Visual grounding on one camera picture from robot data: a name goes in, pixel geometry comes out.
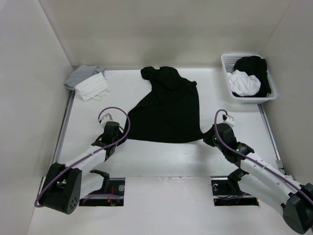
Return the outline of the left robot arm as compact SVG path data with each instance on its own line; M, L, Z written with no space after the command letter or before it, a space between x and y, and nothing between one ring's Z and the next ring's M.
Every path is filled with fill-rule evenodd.
M123 179L112 179L96 167L107 161L123 138L118 122L108 121L89 149L67 163L50 166L36 207L71 214L78 206L114 206L124 200Z

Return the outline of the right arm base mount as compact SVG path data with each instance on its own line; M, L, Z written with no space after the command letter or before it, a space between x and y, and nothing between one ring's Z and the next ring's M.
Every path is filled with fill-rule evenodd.
M259 206L259 200L243 192L239 181L247 175L241 169L230 173L227 177L213 177L211 187L215 206Z

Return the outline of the black tank top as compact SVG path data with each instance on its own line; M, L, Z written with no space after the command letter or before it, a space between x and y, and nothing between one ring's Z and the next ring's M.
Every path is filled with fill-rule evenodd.
M128 112L128 138L164 143L200 140L197 83L181 77L172 67L145 67L140 73L152 89Z

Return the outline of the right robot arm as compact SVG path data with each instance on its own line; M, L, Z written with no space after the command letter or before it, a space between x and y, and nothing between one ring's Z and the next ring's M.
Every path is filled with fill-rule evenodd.
M231 193L250 194L277 211L296 233L313 227L313 186L303 185L265 162L247 144L237 141L227 123L213 125L203 141L217 147L237 169L228 175Z

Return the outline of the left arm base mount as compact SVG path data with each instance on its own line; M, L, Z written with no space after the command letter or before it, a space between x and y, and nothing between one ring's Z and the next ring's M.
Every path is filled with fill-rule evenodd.
M112 178L106 172L94 169L82 179L81 207L121 207L124 205L124 178Z

